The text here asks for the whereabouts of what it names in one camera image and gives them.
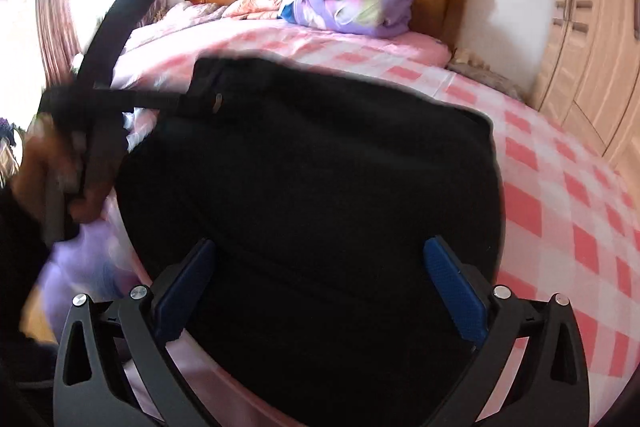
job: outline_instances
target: wooden cabinet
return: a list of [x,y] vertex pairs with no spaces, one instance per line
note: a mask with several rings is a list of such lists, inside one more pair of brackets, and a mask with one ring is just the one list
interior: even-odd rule
[[640,208],[639,0],[557,0],[530,105],[601,154]]

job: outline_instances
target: floral pillow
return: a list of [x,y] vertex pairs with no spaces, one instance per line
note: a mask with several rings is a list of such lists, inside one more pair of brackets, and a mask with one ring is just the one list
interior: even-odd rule
[[237,0],[222,14],[223,18],[277,19],[282,0]]

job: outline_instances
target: red and white checkered blanket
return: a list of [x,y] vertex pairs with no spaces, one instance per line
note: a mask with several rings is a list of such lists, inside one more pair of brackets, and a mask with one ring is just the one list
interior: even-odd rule
[[[207,39],[204,26],[193,38],[174,34],[170,42],[148,44],[157,46],[146,52],[155,59],[133,73],[134,57],[124,55],[129,71],[120,69],[120,85],[127,78],[153,82],[162,74],[184,90],[202,53],[270,52],[307,67],[382,79],[487,115],[506,211],[497,283],[522,298],[569,296],[589,366],[591,422],[603,416],[640,362],[640,229],[622,179],[601,158],[531,108],[392,46],[336,39],[301,26],[236,26],[241,29],[230,38]],[[525,345],[524,339],[516,344],[483,416],[501,406]]]

